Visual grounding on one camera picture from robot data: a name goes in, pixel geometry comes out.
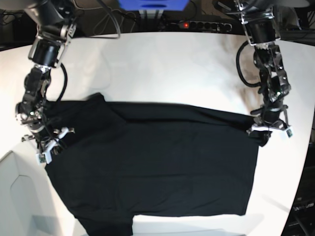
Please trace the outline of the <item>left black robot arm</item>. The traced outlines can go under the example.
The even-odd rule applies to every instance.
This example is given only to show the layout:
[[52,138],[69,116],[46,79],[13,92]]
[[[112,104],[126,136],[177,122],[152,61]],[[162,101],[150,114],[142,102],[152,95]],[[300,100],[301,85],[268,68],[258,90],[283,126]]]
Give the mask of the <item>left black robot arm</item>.
[[[254,123],[247,133],[263,147],[273,132],[279,131],[289,138],[292,136],[288,119],[280,118],[281,114],[287,116],[288,106],[284,104],[284,98],[289,94],[291,85],[280,48],[276,44],[280,34],[273,14],[274,5],[257,0],[237,0],[235,6],[235,14],[247,37],[237,51],[237,72],[246,86],[258,88],[258,93],[263,96],[261,107],[251,111]],[[246,81],[240,68],[240,55],[247,45],[254,48],[253,62],[260,78],[257,83]]]

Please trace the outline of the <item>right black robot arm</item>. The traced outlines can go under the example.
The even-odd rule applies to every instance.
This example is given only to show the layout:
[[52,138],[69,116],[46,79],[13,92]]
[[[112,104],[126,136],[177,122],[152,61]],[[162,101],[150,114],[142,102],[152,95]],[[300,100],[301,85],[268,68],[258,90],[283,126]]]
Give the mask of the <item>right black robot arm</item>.
[[62,57],[76,31],[75,7],[69,0],[34,0],[24,11],[36,22],[37,34],[28,54],[34,65],[25,77],[25,93],[16,105],[15,117],[31,132],[23,140],[36,141],[38,164],[49,164],[52,151],[63,148],[60,140],[70,132],[67,127],[54,132],[45,111],[49,108],[46,92],[51,83],[51,70],[65,69]]

